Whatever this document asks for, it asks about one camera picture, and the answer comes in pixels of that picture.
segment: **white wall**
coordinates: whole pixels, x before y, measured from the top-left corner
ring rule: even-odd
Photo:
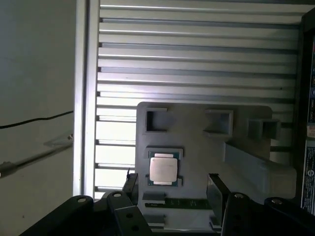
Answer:
[[[75,0],[0,1],[0,125],[73,110]],[[0,163],[46,150],[73,115],[0,130]],[[0,179],[0,235],[18,235],[72,195],[72,150]]]

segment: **wire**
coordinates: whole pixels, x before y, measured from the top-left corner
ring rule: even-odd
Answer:
[[[61,113],[61,114],[59,114],[59,115],[55,115],[55,116],[52,116],[52,117],[29,119],[29,120],[22,121],[22,122],[19,122],[19,123],[14,123],[14,124],[8,124],[8,125],[0,126],[0,129],[12,128],[12,127],[15,127],[15,126],[19,126],[19,125],[22,125],[22,124],[27,124],[27,123],[31,123],[31,122],[39,121],[39,120],[55,119],[55,118],[58,118],[58,117],[62,117],[62,116],[71,114],[71,113],[73,113],[73,111]]]

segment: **rectangular slot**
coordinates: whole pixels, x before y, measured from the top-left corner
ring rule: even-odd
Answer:
[[[146,131],[166,132],[174,123],[174,119],[166,108],[149,108],[146,111]]]
[[[262,137],[278,139],[278,122],[264,122],[262,125]]]
[[[204,132],[209,136],[231,137],[233,129],[233,111],[207,110],[209,125]]]

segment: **label sticker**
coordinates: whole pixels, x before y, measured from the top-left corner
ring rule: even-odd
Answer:
[[[307,126],[307,137],[315,138],[315,125]]]
[[[315,147],[307,147],[303,175],[301,208],[315,215]]]

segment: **slotted metal panel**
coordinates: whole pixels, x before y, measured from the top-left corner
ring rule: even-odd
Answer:
[[[142,101],[269,106],[283,123],[270,158],[285,163],[298,28],[311,8],[205,0],[93,2],[90,33],[98,41],[88,49],[82,192],[100,196],[122,187],[134,165],[135,108]]]

